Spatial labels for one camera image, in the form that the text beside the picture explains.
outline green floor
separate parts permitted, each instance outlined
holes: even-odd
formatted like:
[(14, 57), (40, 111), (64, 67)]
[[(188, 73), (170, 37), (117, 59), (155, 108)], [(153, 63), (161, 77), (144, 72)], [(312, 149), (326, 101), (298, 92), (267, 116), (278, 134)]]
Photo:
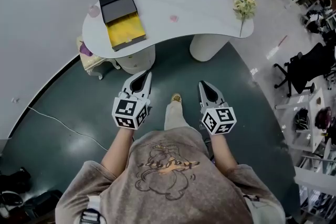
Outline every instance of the green floor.
[[(253, 167), (287, 212), (298, 210), (294, 168), (283, 143), (284, 136), (260, 87), (230, 44), (212, 60), (197, 62), (188, 50), (191, 39), (183, 37), (156, 46), (150, 95), (153, 108), (135, 138), (163, 129), (166, 105), (174, 92), (182, 95), (186, 121), (198, 129), (201, 115), (197, 83), (208, 81), (222, 91), (225, 101), (235, 110), (238, 122), (227, 140), (237, 161)], [(99, 81), (88, 76), (78, 62), (47, 90), (34, 108), (109, 147), (117, 132), (111, 116), (113, 99), (129, 76), (113, 69)], [(29, 195), (49, 189), (64, 191), (84, 161), (99, 162), (104, 153), (92, 140), (30, 111), (8, 142), (0, 170), (9, 174), (24, 166), (33, 178)]]

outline yellow shoe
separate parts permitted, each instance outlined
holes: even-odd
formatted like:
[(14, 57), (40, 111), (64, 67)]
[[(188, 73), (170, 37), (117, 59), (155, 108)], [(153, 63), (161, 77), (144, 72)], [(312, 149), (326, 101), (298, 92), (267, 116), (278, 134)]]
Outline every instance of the yellow shoe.
[(182, 103), (182, 97), (181, 97), (181, 95), (179, 93), (173, 94), (172, 101), (177, 101), (177, 102)]

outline black baseboard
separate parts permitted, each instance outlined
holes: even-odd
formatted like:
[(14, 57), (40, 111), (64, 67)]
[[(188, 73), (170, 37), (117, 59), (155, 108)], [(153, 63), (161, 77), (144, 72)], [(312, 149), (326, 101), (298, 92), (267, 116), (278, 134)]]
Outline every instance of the black baseboard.
[[(70, 62), (68, 62), (68, 64), (66, 66), (64, 66), (56, 75), (54, 75), (49, 81), (48, 83), (37, 93), (37, 95), (32, 99), (32, 101), (29, 103), (28, 106), (32, 107), (38, 99), (40, 99), (42, 97), (42, 95), (46, 92), (46, 90), (48, 90), (48, 88), (60, 77), (62, 76), (70, 67), (72, 67), (76, 62), (78, 62), (80, 60), (79, 55), (74, 57), (73, 60), (71, 60)], [(20, 123), (22, 122), (22, 120), (24, 119), (24, 117), (27, 115), (28, 111), (30, 109), (26, 108), (25, 111), (22, 113), (21, 117), (17, 120), (17, 122), (15, 123), (12, 131), (9, 134), (8, 138), (11, 138), (15, 132), (15, 130), (18, 128), (18, 126), (20, 125)]]

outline white cube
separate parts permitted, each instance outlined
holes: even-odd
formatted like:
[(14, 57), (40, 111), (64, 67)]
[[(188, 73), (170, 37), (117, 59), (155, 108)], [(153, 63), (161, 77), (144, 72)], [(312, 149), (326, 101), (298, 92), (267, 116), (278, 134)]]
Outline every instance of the white cube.
[(233, 108), (207, 109), (202, 118), (203, 125), (211, 135), (229, 133), (236, 122)]
[(137, 130), (148, 116), (148, 106), (145, 100), (116, 97), (112, 116), (117, 126)]

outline white pants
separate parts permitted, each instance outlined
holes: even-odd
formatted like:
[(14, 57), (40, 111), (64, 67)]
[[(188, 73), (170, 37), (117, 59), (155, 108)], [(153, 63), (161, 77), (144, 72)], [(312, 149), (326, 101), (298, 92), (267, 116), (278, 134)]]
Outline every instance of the white pants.
[(190, 127), (183, 118), (182, 104), (172, 101), (167, 105), (166, 117), (164, 121), (164, 130), (170, 130), (178, 127)]

